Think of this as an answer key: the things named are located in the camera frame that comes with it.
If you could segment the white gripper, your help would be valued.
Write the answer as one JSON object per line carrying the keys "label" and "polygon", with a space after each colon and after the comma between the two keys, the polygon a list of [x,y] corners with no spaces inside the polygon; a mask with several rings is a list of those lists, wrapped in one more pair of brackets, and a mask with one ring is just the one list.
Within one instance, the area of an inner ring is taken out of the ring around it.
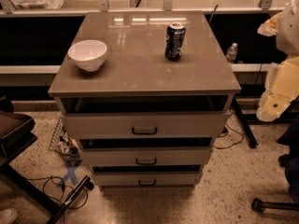
{"label": "white gripper", "polygon": [[299,58],[287,59],[281,64],[272,63],[264,87],[256,117],[271,122],[278,119],[299,96]]}

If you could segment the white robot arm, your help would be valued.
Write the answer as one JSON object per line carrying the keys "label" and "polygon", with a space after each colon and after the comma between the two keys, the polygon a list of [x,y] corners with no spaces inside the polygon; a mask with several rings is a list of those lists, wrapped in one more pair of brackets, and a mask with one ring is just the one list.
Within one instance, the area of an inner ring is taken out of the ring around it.
{"label": "white robot arm", "polygon": [[258,33],[275,35],[277,48],[287,55],[267,71],[256,117],[271,122],[278,119],[299,96],[299,0],[291,0],[284,10],[262,24]]}

